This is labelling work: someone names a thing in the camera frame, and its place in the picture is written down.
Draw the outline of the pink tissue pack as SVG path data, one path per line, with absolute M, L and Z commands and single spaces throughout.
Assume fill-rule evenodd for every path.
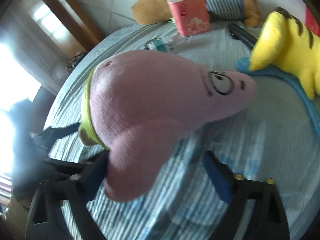
M 181 36 L 193 36 L 210 31 L 205 0 L 167 0 L 167 3 Z

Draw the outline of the yellow striped tiger plush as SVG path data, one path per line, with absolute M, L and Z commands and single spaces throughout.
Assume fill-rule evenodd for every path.
M 299 80 L 308 99 L 319 95 L 319 36 L 284 8 L 268 15 L 249 61 L 252 72 L 274 64 Z

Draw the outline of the blue plastic boomerang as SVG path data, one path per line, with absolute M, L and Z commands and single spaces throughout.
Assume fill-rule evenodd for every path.
M 272 64 L 268 65 L 266 68 L 264 68 L 262 70 L 256 70 L 256 71 L 252 72 L 249 70 L 249 58 L 248 57 L 243 57 L 243 58 L 238 59 L 236 61 L 235 66 L 239 72 L 247 74 L 247 75 L 275 77 L 275 78 L 281 79 L 281 80 L 285 81 L 286 83 L 288 83 L 296 91 L 296 93 L 299 95 L 302 103 L 304 104 L 304 106 L 310 116 L 311 122 L 312 122 L 313 127 L 315 129 L 315 132 L 317 134 L 317 137 L 319 138 L 319 132 L 320 132 L 320 130 L 319 130 L 319 111 L 317 110 L 313 101 L 311 101 L 307 97 L 299 80 L 295 76 L 280 70 L 279 68 L 277 68 L 276 66 L 274 66 Z

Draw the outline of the brown bear plush striped shirt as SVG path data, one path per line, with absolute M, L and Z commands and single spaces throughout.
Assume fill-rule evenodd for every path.
M 182 16 L 194 10 L 217 20 L 242 20 L 249 27 L 260 22 L 257 0 L 139 0 L 131 9 L 137 23 L 155 24 L 173 18 L 174 6 L 180 6 Z

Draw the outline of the red plastic toy case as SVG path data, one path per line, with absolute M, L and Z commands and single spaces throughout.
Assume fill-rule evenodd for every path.
M 311 11 L 310 11 L 310 9 L 308 7 L 306 7 L 306 11 L 305 11 L 305 25 L 315 35 L 320 36 L 319 25 L 317 24 L 313 14 L 311 13 Z

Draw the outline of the blue striped bed sheet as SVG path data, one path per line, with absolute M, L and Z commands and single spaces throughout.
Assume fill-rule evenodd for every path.
M 178 54 L 211 70 L 234 71 L 250 52 L 231 38 L 226 22 L 210 32 L 181 37 L 172 23 L 134 24 L 112 33 L 71 73 L 57 95 L 46 126 L 80 120 L 82 88 L 91 68 L 124 51 L 143 49 L 171 36 Z M 88 204 L 107 239 L 208 239 L 226 211 L 203 166 L 206 150 L 250 180 L 273 178 L 281 195 L 290 237 L 300 239 L 319 210 L 319 138 L 296 91 L 283 80 L 257 76 L 257 92 L 247 109 L 207 124 L 180 141 L 152 190 L 128 203 L 99 192 Z

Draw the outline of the pink star plush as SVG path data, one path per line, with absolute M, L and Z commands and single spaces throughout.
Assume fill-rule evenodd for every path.
M 256 88 L 246 74 L 153 50 L 99 63 L 84 86 L 78 136 L 110 152 L 107 198 L 128 202 L 147 193 L 179 140 L 243 111 Z

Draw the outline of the small teal white box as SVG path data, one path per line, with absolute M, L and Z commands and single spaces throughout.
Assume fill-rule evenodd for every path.
M 160 51 L 168 54 L 178 53 L 176 42 L 172 36 L 153 38 L 148 42 L 146 42 L 144 49 L 152 50 L 152 51 Z

